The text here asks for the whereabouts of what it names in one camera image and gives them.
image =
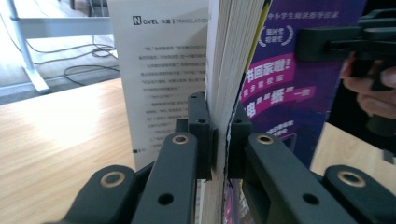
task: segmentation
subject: book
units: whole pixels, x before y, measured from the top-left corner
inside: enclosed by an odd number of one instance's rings
[[[112,0],[110,19],[139,170],[205,89],[207,0]]]
[[[364,4],[273,1],[247,66],[239,100],[255,131],[278,136],[307,168],[331,111],[342,62],[298,62],[297,33],[303,28],[356,25]],[[238,181],[227,189],[226,203],[227,223],[254,223]]]
[[[222,223],[225,214],[227,133],[250,49],[269,1],[212,0],[206,51],[205,95],[218,128],[212,181],[202,184],[200,223]]]

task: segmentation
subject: white book cover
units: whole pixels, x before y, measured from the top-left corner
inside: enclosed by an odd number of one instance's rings
[[[207,0],[111,0],[134,162],[156,160],[163,139],[205,89]]]

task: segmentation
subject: book cover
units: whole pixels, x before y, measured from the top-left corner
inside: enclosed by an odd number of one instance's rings
[[[207,8],[207,0],[109,2],[137,170],[187,118],[188,96],[205,89]]]
[[[356,25],[365,1],[273,1],[240,101],[258,132],[278,136],[309,167],[342,62],[297,62],[299,29]]]

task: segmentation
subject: purple book cover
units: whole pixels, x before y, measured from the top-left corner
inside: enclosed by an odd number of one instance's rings
[[[280,137],[307,167],[329,116],[342,62],[297,62],[297,32],[356,25],[364,3],[273,1],[246,73],[240,101],[256,131]]]

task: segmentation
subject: human hand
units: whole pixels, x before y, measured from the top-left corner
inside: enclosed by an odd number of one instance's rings
[[[381,82],[391,91],[371,91],[375,69],[381,62],[375,62],[372,70],[366,77],[351,77],[354,58],[346,60],[341,72],[344,86],[358,94],[357,102],[369,116],[378,115],[388,119],[396,119],[396,67],[385,69],[381,72]]]

